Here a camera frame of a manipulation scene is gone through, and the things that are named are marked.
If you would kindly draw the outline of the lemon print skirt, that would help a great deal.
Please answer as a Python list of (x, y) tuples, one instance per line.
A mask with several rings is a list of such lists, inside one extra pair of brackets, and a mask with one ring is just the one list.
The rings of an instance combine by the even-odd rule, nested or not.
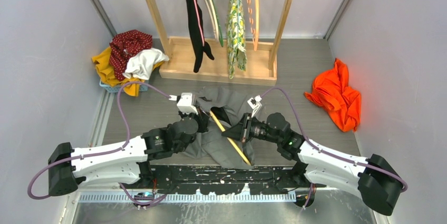
[(235, 77), (236, 69), (246, 70), (246, 39), (245, 39), (245, 17), (242, 3), (242, 12), (236, 16), (231, 13), (229, 7), (226, 20), (227, 30), (227, 56), (228, 56), (228, 76), (230, 79)]

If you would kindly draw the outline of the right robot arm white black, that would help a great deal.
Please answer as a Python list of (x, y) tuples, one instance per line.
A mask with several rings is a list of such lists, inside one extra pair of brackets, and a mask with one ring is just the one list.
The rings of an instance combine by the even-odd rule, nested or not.
[(241, 143), (252, 139), (272, 142), (282, 157), (296, 162), (290, 176), (298, 187), (321, 184), (338, 188), (385, 216), (393, 213), (405, 189), (401, 177), (380, 155), (365, 158), (326, 148), (291, 129), (280, 113), (270, 114), (265, 122), (245, 113), (222, 136)]

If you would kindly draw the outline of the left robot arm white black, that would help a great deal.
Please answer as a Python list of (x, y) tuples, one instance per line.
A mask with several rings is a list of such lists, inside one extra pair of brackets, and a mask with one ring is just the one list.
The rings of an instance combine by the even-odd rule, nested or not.
[(181, 119), (152, 129), (128, 142), (91, 148), (59, 144), (48, 164), (48, 194), (62, 196), (94, 184), (121, 183), (146, 189), (153, 184), (150, 161), (184, 152), (199, 133), (207, 132), (209, 113), (182, 114)]

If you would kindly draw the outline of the yellow hanger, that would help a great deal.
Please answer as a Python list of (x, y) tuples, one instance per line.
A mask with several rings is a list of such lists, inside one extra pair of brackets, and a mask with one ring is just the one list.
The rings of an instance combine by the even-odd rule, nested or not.
[[(212, 111), (210, 111), (209, 114), (210, 114), (211, 118), (214, 120), (215, 124), (220, 129), (220, 131), (224, 132), (225, 128), (222, 125), (222, 123), (218, 120), (216, 115)], [(249, 159), (245, 156), (245, 154), (243, 153), (242, 149), (236, 144), (236, 142), (233, 139), (229, 138), (229, 137), (227, 137), (227, 140), (230, 142), (230, 144), (233, 146), (233, 148), (237, 151), (237, 153), (242, 158), (244, 163), (246, 163), (247, 165), (251, 166), (251, 163), (250, 163)]]

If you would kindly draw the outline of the black skirt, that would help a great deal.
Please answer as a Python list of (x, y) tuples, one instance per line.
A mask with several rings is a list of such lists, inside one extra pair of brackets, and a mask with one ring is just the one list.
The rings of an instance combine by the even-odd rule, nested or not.
[[(193, 72), (198, 73), (202, 65), (203, 54), (206, 54), (208, 58), (214, 60), (211, 47), (208, 42), (202, 45), (201, 36), (199, 34), (198, 22), (196, 18), (195, 7), (193, 5), (193, 0), (186, 0), (187, 14), (188, 14), (188, 30), (189, 36), (192, 43), (193, 51), (195, 54), (195, 63), (193, 67)], [(198, 11), (200, 14), (200, 25), (203, 27), (202, 10), (198, 6)]]

